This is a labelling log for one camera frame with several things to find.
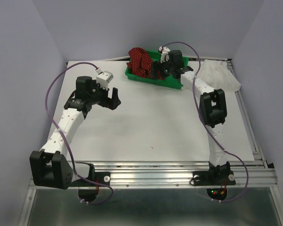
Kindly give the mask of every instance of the white table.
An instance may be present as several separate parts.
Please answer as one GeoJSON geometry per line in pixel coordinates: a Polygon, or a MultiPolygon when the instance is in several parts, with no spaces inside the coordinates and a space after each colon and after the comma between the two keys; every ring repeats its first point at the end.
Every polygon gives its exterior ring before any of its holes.
{"type": "MultiPolygon", "coordinates": [[[[75,63],[77,61],[71,61],[68,66],[75,63]]],[[[122,103],[114,111],[93,106],[71,144],[76,161],[209,160],[208,137],[189,90],[128,80],[125,61],[92,63],[113,73],[110,89],[118,88],[122,103]]],[[[194,70],[198,68],[197,62],[189,62],[189,65],[194,70]]],[[[79,65],[65,74],[55,120],[60,119],[65,102],[75,90],[78,76],[95,78],[96,72],[90,65],[79,65]]],[[[253,144],[247,135],[235,93],[226,93],[226,104],[224,146],[244,161],[253,161],[253,144]]],[[[228,159],[237,161],[232,156],[228,159]]]]}

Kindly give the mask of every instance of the cable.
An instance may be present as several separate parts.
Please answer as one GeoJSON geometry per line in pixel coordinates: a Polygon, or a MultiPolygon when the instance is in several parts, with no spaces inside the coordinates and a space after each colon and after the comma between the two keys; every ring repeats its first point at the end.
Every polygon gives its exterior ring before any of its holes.
{"type": "Polygon", "coordinates": [[[83,65],[83,64],[85,64],[85,65],[91,65],[91,66],[93,66],[96,70],[98,69],[98,67],[97,67],[96,65],[94,65],[93,63],[89,63],[89,62],[79,62],[79,63],[76,63],[76,64],[74,64],[74,65],[71,65],[70,67],[68,67],[67,69],[65,69],[63,72],[61,72],[61,73],[52,81],[52,83],[50,84],[50,86],[49,86],[49,88],[48,88],[48,90],[47,90],[47,92],[46,92],[46,96],[45,96],[45,111],[46,111],[46,114],[48,115],[48,117],[50,118],[51,122],[55,125],[55,127],[57,128],[57,130],[58,130],[59,133],[61,134],[61,136],[62,136],[62,138],[63,138],[63,140],[64,140],[64,142],[65,142],[65,145],[66,145],[66,147],[67,147],[67,150],[68,150],[69,155],[70,155],[70,158],[71,158],[71,162],[72,162],[72,166],[73,166],[73,171],[74,171],[74,173],[75,173],[80,179],[82,179],[82,180],[84,180],[84,181],[86,181],[86,182],[88,182],[88,183],[90,183],[90,184],[93,184],[93,185],[96,185],[96,186],[107,187],[107,188],[109,188],[109,189],[111,190],[111,194],[110,194],[110,196],[109,196],[107,199],[104,199],[104,200],[102,200],[102,201],[100,201],[100,202],[93,202],[93,203],[88,203],[88,202],[86,202],[86,204],[88,204],[88,205],[96,205],[96,204],[102,204],[102,203],[108,201],[108,199],[110,199],[111,196],[113,195],[113,188],[110,187],[110,186],[108,186],[108,185],[104,185],[104,184],[100,184],[100,183],[97,183],[97,182],[88,180],[88,179],[84,178],[83,176],[81,176],[80,174],[78,174],[78,172],[76,171],[76,168],[75,168],[75,160],[74,160],[74,156],[73,156],[73,154],[72,154],[70,145],[69,145],[69,143],[68,143],[68,141],[67,141],[67,139],[66,139],[64,133],[61,131],[60,127],[58,126],[58,124],[56,123],[56,121],[53,119],[53,116],[51,116],[51,114],[50,114],[49,111],[48,111],[48,95],[49,95],[49,92],[50,92],[50,90],[51,90],[53,84],[54,84],[54,83],[58,80],[58,78],[61,77],[66,71],[68,71],[69,69],[71,69],[71,68],[73,68],[73,67],[75,67],[75,66],[77,66],[77,65],[83,65]]]}
{"type": "Polygon", "coordinates": [[[228,152],[228,151],[217,141],[217,139],[214,137],[214,135],[208,130],[208,128],[207,128],[206,125],[204,124],[204,121],[203,121],[203,119],[202,119],[202,117],[201,117],[201,114],[200,114],[199,107],[198,107],[198,105],[197,105],[196,94],[195,94],[195,81],[196,81],[197,74],[199,73],[200,67],[201,67],[200,57],[199,57],[197,51],[196,51],[192,46],[190,46],[189,44],[187,44],[187,43],[185,43],[185,42],[182,42],[182,41],[170,42],[170,43],[164,45],[163,47],[165,47],[165,46],[167,46],[167,45],[170,45],[170,44],[175,44],[175,43],[183,44],[183,45],[186,45],[186,46],[188,46],[189,48],[191,48],[191,49],[194,51],[194,53],[196,54],[197,59],[198,59],[198,62],[199,62],[199,68],[198,68],[197,72],[195,73],[195,76],[194,76],[194,79],[193,79],[193,97],[194,97],[194,101],[195,101],[197,113],[198,113],[198,116],[199,116],[199,119],[200,119],[202,125],[203,125],[204,128],[206,129],[207,133],[208,133],[208,134],[213,138],[213,140],[216,142],[216,144],[221,148],[221,150],[223,150],[225,153],[227,153],[227,154],[229,154],[229,155],[234,156],[235,158],[237,158],[237,159],[242,163],[242,165],[243,165],[244,168],[245,168],[245,172],[246,172],[246,183],[245,183],[245,187],[243,188],[242,192],[241,192],[239,195],[237,195],[236,197],[234,197],[234,198],[231,198],[231,199],[229,199],[229,200],[224,200],[224,201],[221,201],[221,202],[234,201],[234,200],[238,199],[241,195],[243,195],[243,194],[245,193],[245,191],[246,191],[246,189],[247,189],[247,186],[248,186],[248,184],[249,184],[249,171],[248,171],[248,169],[247,169],[247,167],[246,167],[244,161],[243,161],[241,158],[239,158],[237,155],[228,152]]]}

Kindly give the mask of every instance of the red cloth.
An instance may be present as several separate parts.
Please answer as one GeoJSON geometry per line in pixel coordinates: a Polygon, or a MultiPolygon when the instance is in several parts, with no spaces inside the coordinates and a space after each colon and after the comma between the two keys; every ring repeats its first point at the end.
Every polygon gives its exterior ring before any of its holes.
{"type": "MultiPolygon", "coordinates": [[[[131,74],[142,78],[151,78],[152,62],[153,60],[143,48],[133,48],[129,51],[131,62],[127,63],[131,74]]],[[[164,80],[157,72],[157,78],[164,80]]]]}

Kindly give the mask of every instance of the green tray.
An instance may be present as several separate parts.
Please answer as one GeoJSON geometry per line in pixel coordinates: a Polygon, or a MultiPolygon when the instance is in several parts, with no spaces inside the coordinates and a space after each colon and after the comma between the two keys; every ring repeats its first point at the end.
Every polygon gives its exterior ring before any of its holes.
{"type": "MultiPolygon", "coordinates": [[[[149,54],[149,56],[152,58],[152,60],[154,61],[160,60],[160,54],[157,51],[152,51],[152,50],[146,50],[146,51],[149,54]]],[[[184,62],[184,66],[187,66],[189,59],[183,56],[183,62],[184,62]]],[[[165,87],[170,87],[174,89],[181,89],[181,87],[183,86],[179,81],[174,79],[172,76],[166,77],[165,80],[158,80],[158,79],[154,80],[154,79],[149,79],[149,78],[144,79],[142,77],[131,74],[131,71],[129,70],[128,67],[125,71],[125,75],[130,80],[141,81],[141,82],[150,83],[150,84],[154,84],[158,86],[165,86],[165,87]]]]}

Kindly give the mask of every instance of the green container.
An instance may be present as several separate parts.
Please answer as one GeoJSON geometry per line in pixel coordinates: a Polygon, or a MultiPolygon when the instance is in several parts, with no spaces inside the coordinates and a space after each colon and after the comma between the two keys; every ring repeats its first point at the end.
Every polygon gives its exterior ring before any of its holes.
{"type": "MultiPolygon", "coordinates": [[[[152,50],[146,50],[149,56],[152,58],[153,61],[158,61],[160,60],[160,54],[157,51],[152,51],[152,50]]],[[[188,65],[189,59],[187,57],[183,57],[183,62],[184,66],[188,65]]],[[[149,79],[149,78],[142,78],[139,76],[136,76],[134,74],[131,74],[130,69],[127,67],[125,71],[125,75],[127,75],[128,79],[134,80],[134,81],[141,81],[145,83],[150,83],[158,86],[165,86],[165,87],[170,87],[174,89],[181,89],[183,86],[179,81],[174,79],[172,76],[166,77],[165,80],[154,80],[154,79],[149,79]]]]}

